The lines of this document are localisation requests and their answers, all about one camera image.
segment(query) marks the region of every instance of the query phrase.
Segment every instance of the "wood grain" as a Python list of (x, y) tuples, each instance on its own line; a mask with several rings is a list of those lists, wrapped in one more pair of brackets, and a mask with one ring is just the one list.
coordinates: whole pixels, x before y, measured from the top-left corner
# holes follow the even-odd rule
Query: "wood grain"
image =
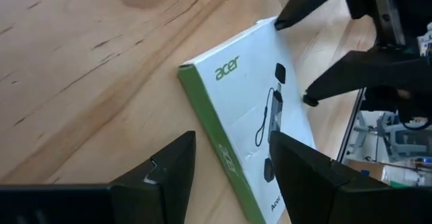
[[(192, 129), (186, 222), (247, 223), (177, 67), (286, 1), (0, 0), (0, 183), (111, 181)], [(350, 22), (344, 0), (283, 32), (302, 90), (375, 34), (368, 19)], [(308, 111), (319, 149), (332, 157), (354, 99)], [(280, 223), (288, 222), (285, 213)]]

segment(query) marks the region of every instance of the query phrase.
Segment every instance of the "product box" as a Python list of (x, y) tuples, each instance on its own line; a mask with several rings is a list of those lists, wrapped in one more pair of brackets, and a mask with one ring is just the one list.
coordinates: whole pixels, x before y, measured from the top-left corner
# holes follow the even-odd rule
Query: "product box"
[(277, 223), (285, 209), (269, 133), (281, 131), (315, 148), (289, 48), (274, 21), (257, 22), (179, 71), (251, 223)]

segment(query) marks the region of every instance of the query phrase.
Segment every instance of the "green stripe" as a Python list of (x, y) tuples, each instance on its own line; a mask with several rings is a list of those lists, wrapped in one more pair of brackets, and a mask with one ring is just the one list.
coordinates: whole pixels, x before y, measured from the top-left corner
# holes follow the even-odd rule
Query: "green stripe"
[[(252, 190), (244, 177), (243, 170), (236, 154), (234, 153), (231, 143), (228, 140), (226, 133), (223, 131), (221, 122), (210, 101), (198, 70), (194, 65), (181, 66), (178, 77), (182, 81), (186, 94), (188, 95), (200, 122), (209, 135), (213, 147), (225, 168), (225, 172), (231, 180), (248, 220), (254, 224), (265, 224), (263, 214), (261, 213)], [(230, 170), (230, 166), (225, 160), (225, 156), (222, 152), (224, 149), (226, 149), (231, 158), (237, 174)]]

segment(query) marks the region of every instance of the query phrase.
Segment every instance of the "cable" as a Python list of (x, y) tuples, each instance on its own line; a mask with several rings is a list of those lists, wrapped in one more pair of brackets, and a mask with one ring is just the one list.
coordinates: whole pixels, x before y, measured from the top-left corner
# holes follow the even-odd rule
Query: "cable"
[(370, 161), (370, 162), (373, 162), (373, 163), (376, 163), (377, 161), (378, 161), (378, 142), (379, 142), (379, 137), (377, 137), (377, 141), (376, 141), (376, 143), (375, 143), (375, 160), (372, 160), (372, 157), (370, 157), (370, 156), (366, 156), (364, 159), (366, 160), (366, 161)]
[[(263, 119), (263, 124), (261, 125), (261, 127), (258, 129), (258, 131), (255, 134), (255, 146), (259, 147), (261, 145), (261, 143), (263, 142), (263, 137), (264, 137), (264, 127), (265, 127), (265, 120), (267, 119), (267, 106), (269, 105), (269, 98), (270, 98), (270, 92), (273, 91), (275, 92), (274, 88), (270, 88), (269, 92), (267, 93), (267, 101), (265, 103), (265, 108), (264, 108), (264, 119)], [(258, 135), (259, 132), (261, 132), (261, 139), (258, 142)]]

